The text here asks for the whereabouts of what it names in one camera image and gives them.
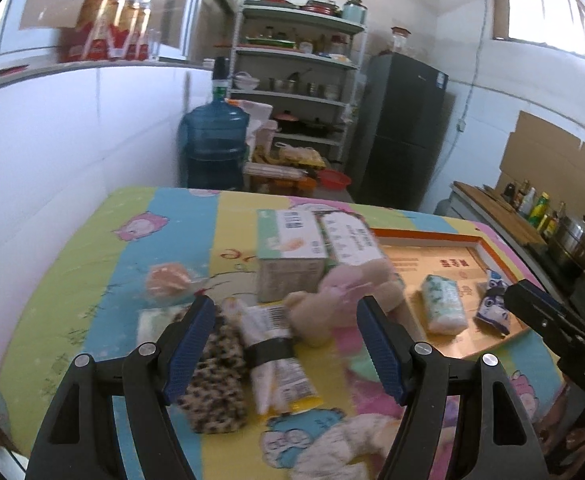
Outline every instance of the dark gray refrigerator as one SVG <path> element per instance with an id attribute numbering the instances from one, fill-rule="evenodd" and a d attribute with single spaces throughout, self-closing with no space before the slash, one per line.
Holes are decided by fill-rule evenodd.
<path id="1" fill-rule="evenodd" d="M 416 210 L 441 149 L 448 76 L 401 54 L 370 60 L 345 172 L 355 202 Z"/>

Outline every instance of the wooden countertop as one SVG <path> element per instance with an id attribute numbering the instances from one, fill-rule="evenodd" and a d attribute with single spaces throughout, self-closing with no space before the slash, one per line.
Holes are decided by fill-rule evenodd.
<path id="1" fill-rule="evenodd" d="M 477 203 L 495 222 L 497 222 L 521 247 L 528 244 L 545 244 L 545 240 L 524 218 L 512 209 L 508 210 L 507 202 L 499 197 L 499 202 L 476 186 L 454 182 L 453 186 L 463 191 Z"/>

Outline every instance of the cardboard tray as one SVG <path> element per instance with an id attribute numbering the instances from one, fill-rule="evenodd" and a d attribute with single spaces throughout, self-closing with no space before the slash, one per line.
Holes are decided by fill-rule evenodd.
<path id="1" fill-rule="evenodd" d="M 405 282 L 407 305 L 397 308 L 393 316 L 415 341 L 427 341 L 445 356 L 465 358 L 486 352 L 528 329 L 511 315 L 511 333 L 503 336 L 491 326 L 474 319 L 483 297 L 480 285 L 486 282 L 487 269 L 499 272 L 509 284 L 517 282 L 485 238 L 391 229 L 373 231 L 381 249 Z M 448 336 L 427 331 L 421 284 L 428 274 L 457 282 L 468 322 L 468 329 L 461 334 Z"/>

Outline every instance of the green and white box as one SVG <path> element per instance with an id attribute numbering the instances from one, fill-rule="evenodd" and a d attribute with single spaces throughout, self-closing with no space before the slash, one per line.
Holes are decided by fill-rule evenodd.
<path id="1" fill-rule="evenodd" d="M 290 292 L 316 292 L 327 252 L 311 211 L 259 209 L 257 298 L 280 301 Z"/>

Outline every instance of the blue gripper pad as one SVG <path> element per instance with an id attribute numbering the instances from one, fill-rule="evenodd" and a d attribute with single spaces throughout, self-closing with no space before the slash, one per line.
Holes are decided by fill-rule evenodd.
<path id="1" fill-rule="evenodd" d="M 194 368 L 214 327 L 216 309 L 208 296 L 199 296 L 184 318 L 169 325 L 157 344 L 159 374 L 165 380 L 162 393 L 173 404 L 186 393 Z"/>
<path id="2" fill-rule="evenodd" d="M 402 371 L 411 370 L 402 370 L 401 361 L 388 334 L 398 325 L 387 320 L 381 307 L 371 296 L 359 300 L 357 325 L 383 389 L 389 396 L 394 397 L 397 404 L 404 406 L 409 392 L 403 384 Z"/>

